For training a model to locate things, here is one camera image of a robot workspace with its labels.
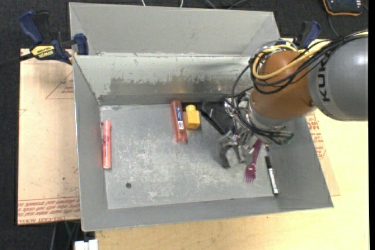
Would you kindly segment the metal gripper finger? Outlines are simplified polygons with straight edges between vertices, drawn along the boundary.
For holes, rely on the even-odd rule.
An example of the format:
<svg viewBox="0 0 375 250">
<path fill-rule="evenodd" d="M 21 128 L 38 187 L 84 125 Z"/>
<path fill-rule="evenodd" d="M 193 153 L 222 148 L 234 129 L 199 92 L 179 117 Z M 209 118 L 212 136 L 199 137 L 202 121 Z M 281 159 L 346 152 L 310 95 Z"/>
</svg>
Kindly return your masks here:
<svg viewBox="0 0 375 250">
<path fill-rule="evenodd" d="M 220 161 L 223 167 L 231 168 L 235 165 L 234 143 L 221 143 L 219 152 Z"/>
<path fill-rule="evenodd" d="M 238 164 L 244 163 L 247 157 L 247 146 L 238 144 L 234 147 L 237 155 Z"/>
</svg>

